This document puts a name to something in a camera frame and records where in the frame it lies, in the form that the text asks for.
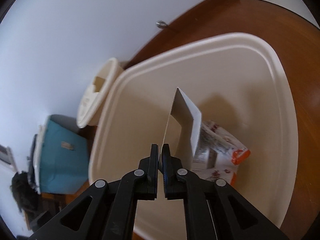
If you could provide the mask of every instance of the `beige plastic bin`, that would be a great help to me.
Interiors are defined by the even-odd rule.
[[[187,44],[128,69],[115,81],[99,122],[89,181],[114,181],[138,167],[152,143],[160,147],[179,87],[251,150],[235,188],[278,227],[292,196],[298,131],[287,78],[262,39],[231,33]],[[170,145],[179,127],[167,132]],[[145,239],[186,239],[183,201],[139,201],[134,230]]]
[[[115,79],[123,72],[116,58],[109,59],[87,87],[81,99],[77,125],[84,128],[87,125],[97,125],[108,92]]]

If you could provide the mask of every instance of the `brown floor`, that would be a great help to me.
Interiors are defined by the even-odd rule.
[[[320,211],[320,31],[300,16],[261,0],[210,0],[170,27],[129,66],[187,43],[231,32],[256,35],[278,54],[292,91],[299,131],[296,183],[281,229],[290,240],[300,240]]]

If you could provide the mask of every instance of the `black bag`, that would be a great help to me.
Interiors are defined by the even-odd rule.
[[[12,178],[12,194],[18,204],[18,208],[25,211],[35,212],[38,209],[39,195],[30,187],[28,174],[16,173]]]

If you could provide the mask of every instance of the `silver screw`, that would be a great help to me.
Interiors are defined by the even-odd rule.
[[[142,175],[144,174],[144,171],[143,171],[143,170],[135,170],[135,171],[134,171],[134,174],[135,174],[136,176],[142,176]]]
[[[186,175],[188,173],[188,171],[186,169],[178,169],[177,173],[179,175]]]
[[[104,187],[106,182],[102,179],[97,180],[96,183],[94,184],[96,187]]]
[[[224,179],[217,179],[216,184],[220,187],[223,187],[227,184],[227,182]]]
[[[159,29],[165,29],[168,27],[168,25],[164,21],[157,21],[156,25]]]

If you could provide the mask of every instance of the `teal box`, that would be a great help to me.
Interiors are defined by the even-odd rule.
[[[49,120],[40,160],[40,190],[74,194],[88,179],[87,140]]]

